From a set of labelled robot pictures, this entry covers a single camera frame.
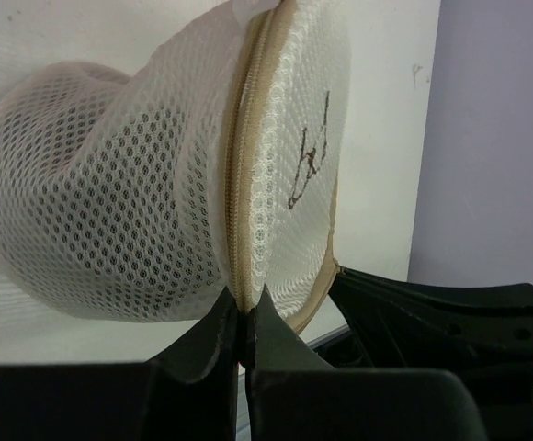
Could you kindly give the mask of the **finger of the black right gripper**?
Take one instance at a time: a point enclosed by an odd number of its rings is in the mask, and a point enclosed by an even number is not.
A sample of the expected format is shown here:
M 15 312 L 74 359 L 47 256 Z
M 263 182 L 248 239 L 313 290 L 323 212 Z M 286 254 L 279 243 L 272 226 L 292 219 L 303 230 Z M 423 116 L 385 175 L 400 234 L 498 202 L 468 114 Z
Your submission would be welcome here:
M 367 367 L 533 369 L 533 285 L 406 283 L 344 268 L 329 295 Z

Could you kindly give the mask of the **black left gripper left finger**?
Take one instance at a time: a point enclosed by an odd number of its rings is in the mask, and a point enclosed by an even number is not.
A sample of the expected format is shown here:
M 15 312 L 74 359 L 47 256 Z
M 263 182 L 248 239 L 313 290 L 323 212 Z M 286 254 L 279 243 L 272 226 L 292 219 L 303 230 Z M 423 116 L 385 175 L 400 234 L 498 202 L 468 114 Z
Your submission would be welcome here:
M 151 440 L 234 440 L 238 312 L 228 290 L 210 311 L 149 360 Z

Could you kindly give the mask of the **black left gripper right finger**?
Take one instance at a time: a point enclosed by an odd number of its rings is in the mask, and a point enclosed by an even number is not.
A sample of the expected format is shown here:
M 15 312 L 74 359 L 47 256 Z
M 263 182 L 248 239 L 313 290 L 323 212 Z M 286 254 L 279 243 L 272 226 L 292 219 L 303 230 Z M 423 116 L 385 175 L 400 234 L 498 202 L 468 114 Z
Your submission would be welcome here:
M 245 392 L 254 440 L 323 440 L 316 383 L 331 365 L 279 316 L 263 287 L 246 317 Z

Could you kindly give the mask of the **white mesh laundry bag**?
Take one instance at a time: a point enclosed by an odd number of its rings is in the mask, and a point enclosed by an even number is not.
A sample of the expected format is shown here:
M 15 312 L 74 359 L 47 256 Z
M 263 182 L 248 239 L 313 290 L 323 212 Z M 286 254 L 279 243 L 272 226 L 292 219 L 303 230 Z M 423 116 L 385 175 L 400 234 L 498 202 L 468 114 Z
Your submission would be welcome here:
M 0 101 L 0 269 L 75 317 L 175 322 L 224 291 L 302 330 L 338 271 L 342 1 L 227 1 L 133 76 L 47 66 Z

